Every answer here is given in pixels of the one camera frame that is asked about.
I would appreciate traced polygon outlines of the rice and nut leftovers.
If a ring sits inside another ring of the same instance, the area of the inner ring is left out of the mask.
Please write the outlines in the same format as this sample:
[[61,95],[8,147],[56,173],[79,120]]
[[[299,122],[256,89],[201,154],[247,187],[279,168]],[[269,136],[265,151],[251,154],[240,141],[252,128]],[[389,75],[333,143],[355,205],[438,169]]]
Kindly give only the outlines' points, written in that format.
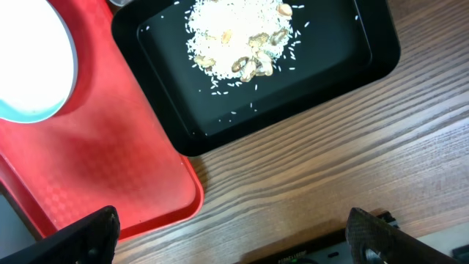
[[188,58],[210,78],[211,95],[227,95],[256,77],[271,77],[296,58],[293,24],[303,3],[284,0],[196,0],[184,12]]

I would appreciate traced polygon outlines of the light blue round plate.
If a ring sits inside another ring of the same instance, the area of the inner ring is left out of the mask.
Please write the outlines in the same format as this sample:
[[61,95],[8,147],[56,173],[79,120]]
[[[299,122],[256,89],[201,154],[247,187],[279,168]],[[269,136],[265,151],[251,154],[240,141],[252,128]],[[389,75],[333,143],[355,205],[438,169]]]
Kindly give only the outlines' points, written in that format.
[[75,43],[57,9],[46,0],[1,0],[1,119],[52,117],[77,79]]

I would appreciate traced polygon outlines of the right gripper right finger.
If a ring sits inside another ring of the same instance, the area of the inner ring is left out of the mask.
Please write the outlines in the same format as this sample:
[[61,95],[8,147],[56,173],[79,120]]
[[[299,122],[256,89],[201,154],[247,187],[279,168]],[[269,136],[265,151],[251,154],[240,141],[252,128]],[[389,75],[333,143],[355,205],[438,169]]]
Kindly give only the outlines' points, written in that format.
[[354,263],[451,264],[457,261],[382,219],[352,208],[347,220],[347,243]]

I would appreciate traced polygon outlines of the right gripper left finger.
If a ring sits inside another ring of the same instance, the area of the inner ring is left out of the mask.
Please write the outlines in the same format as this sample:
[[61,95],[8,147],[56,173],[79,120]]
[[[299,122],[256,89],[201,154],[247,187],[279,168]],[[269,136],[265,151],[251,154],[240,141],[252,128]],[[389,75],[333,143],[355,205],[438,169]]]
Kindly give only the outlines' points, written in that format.
[[111,264],[119,235],[117,209],[108,205],[25,249],[1,258],[1,264]]

